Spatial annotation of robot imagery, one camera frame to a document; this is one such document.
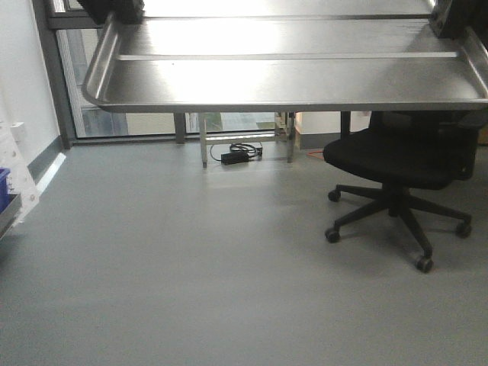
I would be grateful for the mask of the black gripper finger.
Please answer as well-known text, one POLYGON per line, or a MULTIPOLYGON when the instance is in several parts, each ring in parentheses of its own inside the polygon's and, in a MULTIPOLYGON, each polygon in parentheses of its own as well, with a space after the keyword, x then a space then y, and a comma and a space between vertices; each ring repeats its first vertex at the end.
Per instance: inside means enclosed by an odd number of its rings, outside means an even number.
POLYGON ((479 36, 487 35, 486 0, 436 1, 429 24, 437 38, 458 38, 467 27, 479 36))
POLYGON ((78 0, 96 24, 103 24, 113 13, 122 24, 140 24, 143 19, 143 0, 78 0))

